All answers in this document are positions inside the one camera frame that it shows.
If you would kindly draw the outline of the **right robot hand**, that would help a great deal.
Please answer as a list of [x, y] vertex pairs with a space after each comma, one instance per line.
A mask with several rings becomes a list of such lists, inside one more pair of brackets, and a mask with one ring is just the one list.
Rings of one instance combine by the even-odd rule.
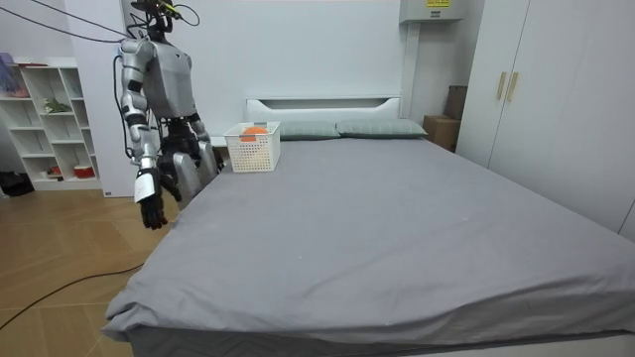
[[154, 169], [141, 169], [134, 182], [134, 201], [139, 204], [143, 224], [152, 230], [168, 223], [162, 198], [160, 174]]

